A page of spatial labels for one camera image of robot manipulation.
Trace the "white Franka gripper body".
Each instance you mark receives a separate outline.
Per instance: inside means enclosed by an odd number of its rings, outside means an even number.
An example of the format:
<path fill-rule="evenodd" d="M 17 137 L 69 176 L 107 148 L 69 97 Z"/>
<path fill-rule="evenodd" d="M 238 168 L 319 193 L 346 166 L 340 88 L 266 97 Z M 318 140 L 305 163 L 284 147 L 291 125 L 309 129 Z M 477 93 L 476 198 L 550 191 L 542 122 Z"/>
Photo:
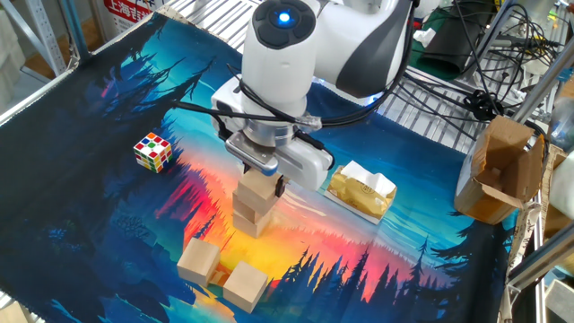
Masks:
<path fill-rule="evenodd" d="M 273 87 L 259 93 L 233 77 L 212 96 L 212 109 L 223 115 L 213 125 L 232 155 L 266 176 L 283 175 L 315 191 L 326 180 L 335 158 L 308 135 L 322 127 L 307 112 L 311 82 Z"/>

